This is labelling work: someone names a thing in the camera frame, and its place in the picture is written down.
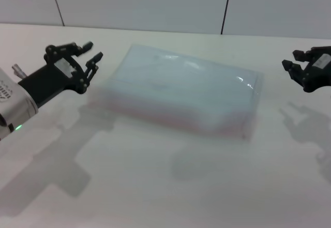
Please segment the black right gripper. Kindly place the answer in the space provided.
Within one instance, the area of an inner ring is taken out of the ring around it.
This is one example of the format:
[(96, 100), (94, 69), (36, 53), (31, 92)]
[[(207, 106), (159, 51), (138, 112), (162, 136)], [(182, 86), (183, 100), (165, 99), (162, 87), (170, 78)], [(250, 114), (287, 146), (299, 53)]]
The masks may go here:
[(311, 93), (318, 88), (330, 86), (330, 46), (312, 47), (309, 51), (293, 51), (298, 62), (309, 62), (303, 70), (299, 64), (283, 60), (282, 66), (290, 78), (298, 83), (305, 92)]

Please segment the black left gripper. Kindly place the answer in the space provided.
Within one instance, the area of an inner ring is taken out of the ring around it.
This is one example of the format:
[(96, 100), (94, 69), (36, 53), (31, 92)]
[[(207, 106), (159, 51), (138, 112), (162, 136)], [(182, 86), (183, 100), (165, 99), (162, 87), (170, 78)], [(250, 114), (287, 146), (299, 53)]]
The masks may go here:
[[(103, 53), (99, 52), (86, 63), (86, 70), (73, 59), (72, 56), (80, 56), (93, 47), (92, 42), (78, 46), (75, 42), (64, 45), (49, 45), (46, 47), (44, 60), (46, 65), (22, 79), (18, 84), (32, 97), (37, 107), (41, 107), (65, 90), (72, 90), (78, 94), (86, 92), (92, 78), (99, 67)], [(68, 77), (55, 65), (55, 62), (64, 58), (75, 71)]]

